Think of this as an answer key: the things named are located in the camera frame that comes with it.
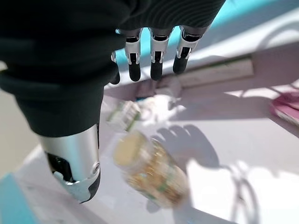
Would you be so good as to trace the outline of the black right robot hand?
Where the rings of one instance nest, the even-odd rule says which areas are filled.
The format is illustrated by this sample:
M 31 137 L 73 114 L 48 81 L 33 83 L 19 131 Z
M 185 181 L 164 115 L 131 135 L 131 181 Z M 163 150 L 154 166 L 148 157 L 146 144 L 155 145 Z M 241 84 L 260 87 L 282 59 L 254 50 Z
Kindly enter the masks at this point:
M 118 84 L 115 53 L 125 49 L 140 79 L 140 38 L 150 30 L 153 80 L 168 39 L 181 29 L 173 64 L 184 72 L 222 0 L 3 0 L 0 87 L 14 95 L 42 144 L 53 175 L 80 203 L 100 184 L 99 122 L 104 86 Z

